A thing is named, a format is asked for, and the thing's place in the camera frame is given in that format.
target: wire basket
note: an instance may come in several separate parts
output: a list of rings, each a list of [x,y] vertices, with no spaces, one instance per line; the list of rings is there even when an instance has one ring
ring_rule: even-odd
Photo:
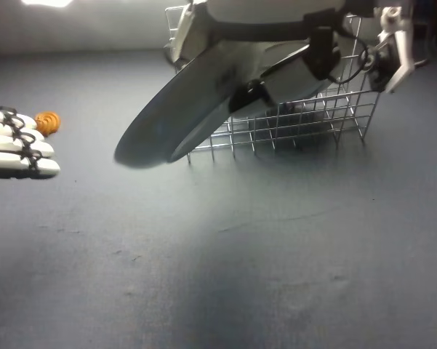
[[[170,41],[175,37],[183,9],[180,6],[165,10]],[[346,20],[355,35],[359,36],[363,19],[348,15]],[[342,57],[341,81],[357,70],[360,53],[361,45],[356,40],[352,54]],[[363,142],[379,98],[380,94],[370,89],[366,74],[361,73],[347,84],[332,84],[310,99],[288,101],[261,116],[247,119],[231,116],[194,151],[211,151],[213,157],[214,150],[229,148],[235,155],[237,147],[248,146],[255,153],[262,143],[271,145],[274,150],[283,143],[301,149],[307,144],[318,143],[321,137],[327,135],[338,146],[342,134],[347,131],[356,132]]]

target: orange toy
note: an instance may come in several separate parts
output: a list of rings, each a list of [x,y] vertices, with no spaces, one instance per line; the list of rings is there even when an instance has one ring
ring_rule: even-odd
[[[36,115],[37,131],[47,137],[56,133],[60,128],[61,120],[58,114],[53,111],[43,111]]]

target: gray table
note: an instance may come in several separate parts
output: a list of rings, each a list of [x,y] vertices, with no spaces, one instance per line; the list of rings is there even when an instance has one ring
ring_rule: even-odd
[[[303,153],[113,150],[172,77],[158,52],[0,60],[55,110],[61,175],[0,180],[0,348],[437,348],[437,61]]]

